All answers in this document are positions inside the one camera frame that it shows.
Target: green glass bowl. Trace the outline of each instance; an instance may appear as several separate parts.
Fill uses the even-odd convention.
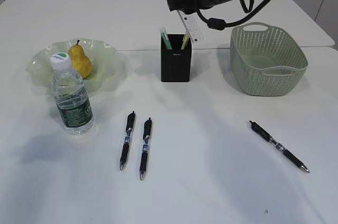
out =
[[[77,40],[80,40],[79,44],[93,65],[93,71],[84,79],[88,92],[101,88],[107,78],[118,78],[122,74],[124,63],[115,48],[103,41],[79,38],[51,44],[31,59],[27,72],[30,73],[34,85],[51,87],[53,69],[50,57],[58,52],[68,53],[69,48],[76,44]]]

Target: bottle cap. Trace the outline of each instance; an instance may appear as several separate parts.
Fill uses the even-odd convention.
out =
[[[54,70],[62,70],[72,66],[72,61],[67,53],[59,52],[50,58]]]

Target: black pen holder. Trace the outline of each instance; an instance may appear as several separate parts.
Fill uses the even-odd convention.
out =
[[[190,78],[191,41],[181,50],[184,35],[169,34],[172,50],[166,48],[161,38],[161,81],[188,82]]]

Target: bottle label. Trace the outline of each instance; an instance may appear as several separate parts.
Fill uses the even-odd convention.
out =
[[[89,103],[89,98],[80,106],[72,109],[59,109],[61,118],[66,127],[80,127],[88,123],[93,114]]]

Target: basket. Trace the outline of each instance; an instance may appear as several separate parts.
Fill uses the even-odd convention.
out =
[[[248,31],[260,25],[263,31]],[[283,96],[299,82],[307,59],[283,29],[264,23],[235,27],[231,33],[231,66],[240,88],[253,96]]]

